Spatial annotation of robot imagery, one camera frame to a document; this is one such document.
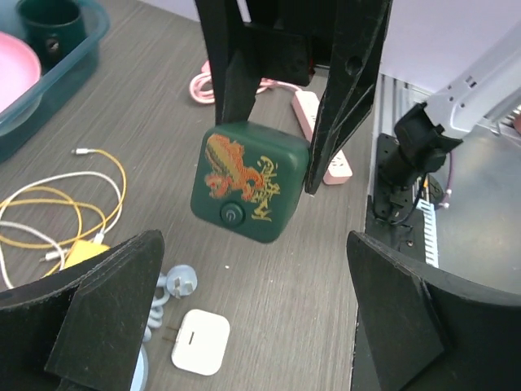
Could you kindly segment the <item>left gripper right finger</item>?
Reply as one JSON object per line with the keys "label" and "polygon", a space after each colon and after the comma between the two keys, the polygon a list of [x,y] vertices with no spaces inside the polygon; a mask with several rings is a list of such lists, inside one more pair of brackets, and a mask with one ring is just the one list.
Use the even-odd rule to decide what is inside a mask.
{"label": "left gripper right finger", "polygon": [[382,390],[518,390],[520,297],[352,231],[347,258]]}

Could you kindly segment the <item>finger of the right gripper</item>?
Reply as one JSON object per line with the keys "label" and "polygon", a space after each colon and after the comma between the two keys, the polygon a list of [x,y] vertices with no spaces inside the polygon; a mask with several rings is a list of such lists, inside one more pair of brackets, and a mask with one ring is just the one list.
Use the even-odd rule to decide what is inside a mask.
{"label": "finger of the right gripper", "polygon": [[218,125],[246,121],[261,81],[252,36],[235,0],[196,0]]}
{"label": "finger of the right gripper", "polygon": [[304,189],[317,192],[327,168],[374,104],[391,1],[338,1],[331,61],[317,112]]}

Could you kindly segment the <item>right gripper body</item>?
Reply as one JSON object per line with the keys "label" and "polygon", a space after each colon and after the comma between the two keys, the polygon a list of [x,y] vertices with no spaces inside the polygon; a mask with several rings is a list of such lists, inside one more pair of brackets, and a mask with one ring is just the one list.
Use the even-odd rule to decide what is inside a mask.
{"label": "right gripper body", "polygon": [[336,1],[246,1],[244,81],[262,77],[307,86],[330,67]]}

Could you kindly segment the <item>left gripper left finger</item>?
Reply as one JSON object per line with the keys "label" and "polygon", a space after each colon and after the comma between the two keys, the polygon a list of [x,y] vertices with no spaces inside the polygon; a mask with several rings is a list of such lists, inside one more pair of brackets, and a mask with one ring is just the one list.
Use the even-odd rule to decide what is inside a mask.
{"label": "left gripper left finger", "polygon": [[145,231],[1,293],[3,390],[128,390],[164,255]]}

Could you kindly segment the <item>dark green cube socket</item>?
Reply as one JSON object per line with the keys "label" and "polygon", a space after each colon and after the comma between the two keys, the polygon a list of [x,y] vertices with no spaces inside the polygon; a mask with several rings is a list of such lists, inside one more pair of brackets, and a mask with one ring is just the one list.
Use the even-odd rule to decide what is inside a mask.
{"label": "dark green cube socket", "polygon": [[192,213],[269,244],[291,220],[304,187],[309,142],[254,122],[206,132],[192,188]]}

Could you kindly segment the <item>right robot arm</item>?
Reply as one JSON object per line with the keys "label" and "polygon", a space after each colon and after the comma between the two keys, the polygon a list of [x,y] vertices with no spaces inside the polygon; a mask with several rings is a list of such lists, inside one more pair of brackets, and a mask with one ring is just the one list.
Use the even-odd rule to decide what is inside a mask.
{"label": "right robot arm", "polygon": [[[314,194],[333,156],[370,114],[392,4],[389,1],[199,1],[215,99],[192,192],[193,213],[260,241]],[[520,28],[396,124],[398,147],[383,166],[393,187],[438,170],[445,156],[497,108],[519,100]],[[250,122],[263,78],[301,86],[326,60],[329,75],[310,141]]]}

